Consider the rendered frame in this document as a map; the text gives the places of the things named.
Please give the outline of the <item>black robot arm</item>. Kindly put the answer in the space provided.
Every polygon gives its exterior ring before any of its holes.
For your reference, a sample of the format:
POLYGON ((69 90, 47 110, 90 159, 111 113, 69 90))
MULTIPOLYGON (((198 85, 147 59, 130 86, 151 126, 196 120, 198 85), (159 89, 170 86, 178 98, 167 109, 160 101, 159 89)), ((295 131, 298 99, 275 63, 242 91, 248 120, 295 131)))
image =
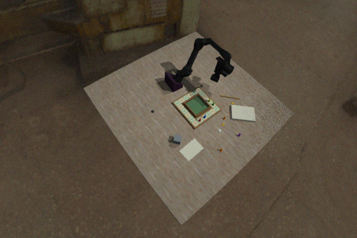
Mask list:
POLYGON ((230 64, 231 54, 229 52, 223 50, 211 38, 197 38, 194 41, 194 50, 192 51, 186 66, 184 66, 182 70, 177 70, 177 74, 174 77, 172 77, 177 83, 180 83, 184 77, 190 76, 190 74, 193 71, 191 68, 197 57, 197 53, 202 49, 203 46, 208 44, 212 45, 223 58, 223 59, 221 57, 216 58, 218 60, 216 66, 220 69, 223 68, 223 70, 220 71, 219 75, 222 74, 224 77, 227 77, 229 74, 233 72, 234 66, 230 64))

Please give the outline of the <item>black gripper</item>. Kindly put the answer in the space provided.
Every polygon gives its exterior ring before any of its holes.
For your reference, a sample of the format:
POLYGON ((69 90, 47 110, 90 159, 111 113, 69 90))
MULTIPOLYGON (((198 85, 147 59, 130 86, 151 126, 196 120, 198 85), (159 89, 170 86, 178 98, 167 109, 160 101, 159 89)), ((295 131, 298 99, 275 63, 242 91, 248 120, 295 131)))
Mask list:
POLYGON ((220 69, 220 68, 218 68, 217 66, 215 67, 215 70, 214 70, 214 72, 215 72, 215 74, 212 74, 211 75, 211 80, 212 81, 215 81, 215 82, 218 82, 218 80, 219 80, 219 78, 220 78, 220 75, 219 75, 219 73, 220 73, 220 71, 222 71, 223 70, 223 68, 222 69, 220 69))

